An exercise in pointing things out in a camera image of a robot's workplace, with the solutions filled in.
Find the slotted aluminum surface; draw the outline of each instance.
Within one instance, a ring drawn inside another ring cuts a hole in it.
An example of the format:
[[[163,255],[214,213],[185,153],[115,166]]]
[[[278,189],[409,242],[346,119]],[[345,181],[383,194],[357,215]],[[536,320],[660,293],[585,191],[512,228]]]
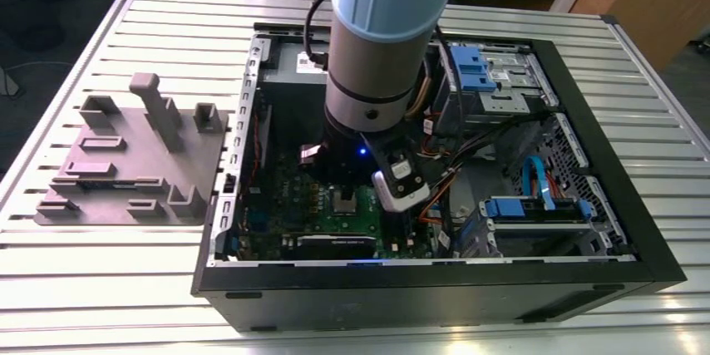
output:
[[[207,101],[234,111],[254,23],[302,24],[309,6],[309,0],[115,1],[0,184],[0,348],[103,353],[119,346],[139,353],[230,354],[708,353],[706,139],[624,32],[598,17],[450,7],[441,24],[452,33],[556,42],[688,274],[689,281],[662,293],[624,299],[556,324],[241,335],[207,301],[189,292],[202,227],[35,224],[36,203],[83,123],[76,108],[86,96],[110,94],[119,106],[135,106],[130,76],[155,72],[178,107]],[[327,24],[330,17],[326,4],[315,22]]]

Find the floor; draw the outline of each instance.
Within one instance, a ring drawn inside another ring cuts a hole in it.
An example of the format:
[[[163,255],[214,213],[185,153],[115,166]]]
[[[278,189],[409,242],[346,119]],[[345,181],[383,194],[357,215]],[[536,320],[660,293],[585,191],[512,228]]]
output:
[[[64,27],[66,39],[62,46],[46,52],[24,52],[0,32],[0,65],[11,67],[38,61],[74,62],[113,1],[66,0],[52,5]],[[27,92],[15,101],[0,96],[0,177],[10,168],[68,71],[63,65],[36,64],[10,73]],[[696,54],[689,47],[661,75],[698,125],[710,134],[710,96],[706,94],[706,90],[710,90],[710,57]]]

